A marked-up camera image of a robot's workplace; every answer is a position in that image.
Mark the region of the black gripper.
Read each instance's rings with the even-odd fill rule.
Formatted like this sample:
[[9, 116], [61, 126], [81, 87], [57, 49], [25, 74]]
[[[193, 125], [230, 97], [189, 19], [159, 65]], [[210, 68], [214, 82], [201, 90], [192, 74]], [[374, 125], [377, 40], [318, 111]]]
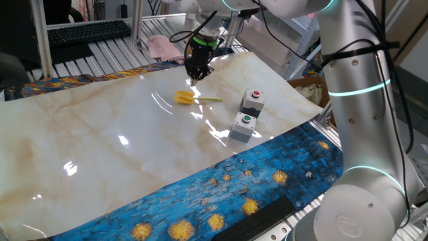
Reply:
[[208, 67], [212, 55], [212, 46], [190, 45], [187, 48], [185, 69], [191, 79], [191, 86], [195, 86], [214, 71], [212, 67]]

